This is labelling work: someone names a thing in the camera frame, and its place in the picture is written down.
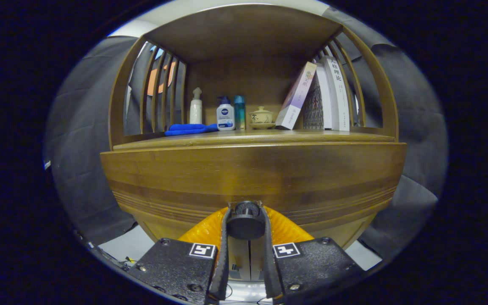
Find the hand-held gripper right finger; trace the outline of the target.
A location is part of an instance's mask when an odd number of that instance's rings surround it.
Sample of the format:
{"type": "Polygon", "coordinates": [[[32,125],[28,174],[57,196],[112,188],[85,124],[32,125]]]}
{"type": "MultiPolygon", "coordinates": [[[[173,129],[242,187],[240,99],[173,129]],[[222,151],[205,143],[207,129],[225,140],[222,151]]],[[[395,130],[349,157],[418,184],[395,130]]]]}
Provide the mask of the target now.
{"type": "Polygon", "coordinates": [[[265,221],[266,296],[273,302],[327,302],[364,279],[365,271],[330,237],[275,244],[265,221]]]}

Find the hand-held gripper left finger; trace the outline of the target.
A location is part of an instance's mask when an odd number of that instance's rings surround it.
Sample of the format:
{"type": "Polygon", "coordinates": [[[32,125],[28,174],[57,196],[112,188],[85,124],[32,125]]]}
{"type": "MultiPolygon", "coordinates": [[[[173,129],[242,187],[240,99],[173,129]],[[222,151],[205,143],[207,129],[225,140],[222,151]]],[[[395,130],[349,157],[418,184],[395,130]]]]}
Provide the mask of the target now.
{"type": "Polygon", "coordinates": [[[228,284],[230,214],[230,208],[222,208],[177,239],[157,240],[128,275],[176,302],[218,305],[228,284]]]}

